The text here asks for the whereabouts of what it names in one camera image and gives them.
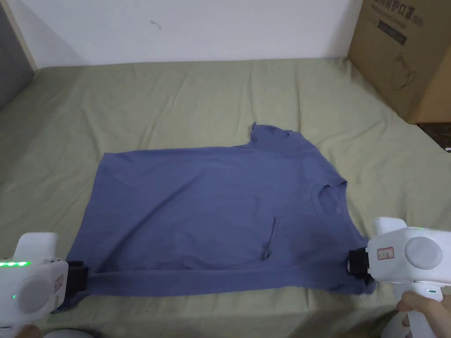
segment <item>label sticker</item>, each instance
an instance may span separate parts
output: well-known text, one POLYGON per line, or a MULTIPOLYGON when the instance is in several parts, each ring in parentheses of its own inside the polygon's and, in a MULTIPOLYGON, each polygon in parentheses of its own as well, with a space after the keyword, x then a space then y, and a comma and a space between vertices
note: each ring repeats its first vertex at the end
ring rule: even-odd
POLYGON ((400 31, 397 31, 392 26, 387 25, 382 20, 379 20, 377 27, 385 34, 387 34, 389 37, 391 37, 393 40, 395 40, 396 42, 400 43, 403 46, 407 41, 407 37, 404 34, 402 34, 400 31))
POLYGON ((393 250, 393 247, 385 247, 377 251, 378 260, 388 260, 391 258, 395 258, 395 251, 393 250))
POLYGON ((64 275, 61 275, 56 281, 55 281, 55 287, 53 288, 53 293, 57 292, 60 287, 63 286, 64 282, 64 275))
POLYGON ((53 310, 56 310, 59 305, 60 305, 60 297, 56 296, 55 297, 55 305, 53 306, 53 310))

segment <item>circular gray button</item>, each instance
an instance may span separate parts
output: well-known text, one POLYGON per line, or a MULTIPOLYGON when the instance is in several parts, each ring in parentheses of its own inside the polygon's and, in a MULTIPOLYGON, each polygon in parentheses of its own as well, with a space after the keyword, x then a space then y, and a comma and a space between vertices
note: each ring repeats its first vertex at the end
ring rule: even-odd
POLYGON ((52 295, 51 285, 42 278, 30 277, 22 282, 16 291, 18 308, 25 314, 31 314, 42 308, 52 295))
POLYGON ((414 237, 404 249, 410 264, 422 270, 431 270, 440 264, 443 253, 437 243, 427 237, 414 237))

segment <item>gray wall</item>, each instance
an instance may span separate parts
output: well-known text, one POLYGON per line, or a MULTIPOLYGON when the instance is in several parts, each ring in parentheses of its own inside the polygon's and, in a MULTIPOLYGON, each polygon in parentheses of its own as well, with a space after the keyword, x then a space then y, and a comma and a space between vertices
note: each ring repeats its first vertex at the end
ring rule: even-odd
POLYGON ((0 109, 20 93, 34 72, 0 5, 0 109))

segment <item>t-shirt sleeve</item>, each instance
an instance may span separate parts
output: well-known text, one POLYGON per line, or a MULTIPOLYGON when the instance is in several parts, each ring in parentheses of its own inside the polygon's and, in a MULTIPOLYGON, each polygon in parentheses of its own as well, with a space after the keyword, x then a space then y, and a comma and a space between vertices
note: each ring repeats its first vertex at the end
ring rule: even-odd
POLYGON ((292 155, 300 151, 316 150, 299 132, 283 130, 274 126, 252 124, 251 140, 247 144, 256 150, 280 155, 292 155))
POLYGON ((320 214, 347 212, 346 180, 301 133, 254 123, 247 146, 292 158, 299 174, 315 186, 312 200, 320 214))

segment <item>wall stain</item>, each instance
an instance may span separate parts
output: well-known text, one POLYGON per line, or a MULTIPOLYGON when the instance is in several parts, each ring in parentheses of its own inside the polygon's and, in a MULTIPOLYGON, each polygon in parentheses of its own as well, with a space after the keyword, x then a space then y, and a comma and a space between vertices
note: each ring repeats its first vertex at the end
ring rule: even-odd
POLYGON ((155 25, 155 26, 157 26, 158 27, 158 29, 161 31, 161 26, 159 25, 159 24, 157 24, 155 21, 153 21, 153 20, 150 20, 150 24, 151 25, 155 25))

